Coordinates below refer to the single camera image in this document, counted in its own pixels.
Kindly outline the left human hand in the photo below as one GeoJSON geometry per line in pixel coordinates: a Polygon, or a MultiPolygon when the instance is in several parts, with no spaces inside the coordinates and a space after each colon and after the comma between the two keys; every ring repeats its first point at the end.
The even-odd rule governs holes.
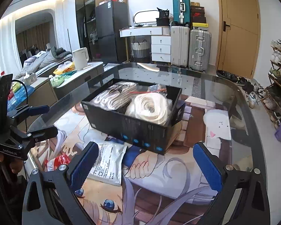
{"type": "MultiPolygon", "coordinates": [[[[5,155],[0,153],[0,167],[1,164],[4,164],[4,157],[5,155]]],[[[9,164],[9,169],[14,173],[18,174],[23,168],[23,161],[17,158],[13,158],[9,164]]]]}

